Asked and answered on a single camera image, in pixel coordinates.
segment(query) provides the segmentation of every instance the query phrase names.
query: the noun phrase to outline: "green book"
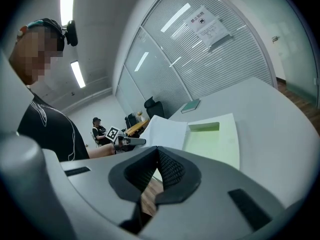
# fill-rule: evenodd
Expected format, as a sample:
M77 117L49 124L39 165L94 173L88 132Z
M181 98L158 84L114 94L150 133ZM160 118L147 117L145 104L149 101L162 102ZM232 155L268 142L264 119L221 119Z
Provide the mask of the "green book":
M192 111L192 110L195 110L198 105L200 103L200 99L195 99L193 101L190 101L188 102L184 107L183 109L181 109L181 113L186 113L186 112L189 112L189 111Z

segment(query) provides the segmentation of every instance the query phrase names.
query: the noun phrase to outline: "white ceiling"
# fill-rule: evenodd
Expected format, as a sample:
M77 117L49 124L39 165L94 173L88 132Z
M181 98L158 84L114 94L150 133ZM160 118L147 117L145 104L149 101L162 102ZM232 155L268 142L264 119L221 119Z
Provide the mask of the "white ceiling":
M73 0L78 45L65 47L46 72L44 79L31 90L59 110L63 110L94 93L111 87L114 63L120 39L138 0ZM7 56L12 50L17 30L34 20L51 18L59 23L60 0L27 0L12 22L4 44ZM80 89L70 63L79 61L86 87Z

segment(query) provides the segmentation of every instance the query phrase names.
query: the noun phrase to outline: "black t-shirt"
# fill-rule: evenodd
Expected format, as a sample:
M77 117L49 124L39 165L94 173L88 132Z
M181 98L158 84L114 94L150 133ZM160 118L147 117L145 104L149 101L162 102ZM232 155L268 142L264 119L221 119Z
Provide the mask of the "black t-shirt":
M106 134L106 128L104 128L101 125L99 125L98 127L94 126L92 128L92 133L94 137L104 136ZM99 141L99 144L103 144L103 145L111 143L111 140L109 140L108 138L96 139L96 140Z
M85 143L75 124L35 93L18 128L41 148L55 152L60 162L88 159Z

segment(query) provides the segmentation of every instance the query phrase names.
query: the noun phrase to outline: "seated person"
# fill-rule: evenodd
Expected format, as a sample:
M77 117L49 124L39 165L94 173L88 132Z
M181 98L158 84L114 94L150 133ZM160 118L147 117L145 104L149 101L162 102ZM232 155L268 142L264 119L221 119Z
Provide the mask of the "seated person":
M112 143L110 139L106 137L106 128L100 125L101 119L98 117L95 117L92 120L93 123L93 128L92 128L92 133L94 135L94 138L96 141L98 141L98 144L100 146L110 144Z

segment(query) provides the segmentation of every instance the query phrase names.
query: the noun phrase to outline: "white table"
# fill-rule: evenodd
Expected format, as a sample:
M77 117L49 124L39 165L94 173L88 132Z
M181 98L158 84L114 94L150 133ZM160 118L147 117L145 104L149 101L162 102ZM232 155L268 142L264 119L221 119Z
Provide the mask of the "white table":
M202 97L196 110L170 117L193 122L233 113L240 171L285 207L304 197L318 171L320 137L308 118L275 88L250 78Z

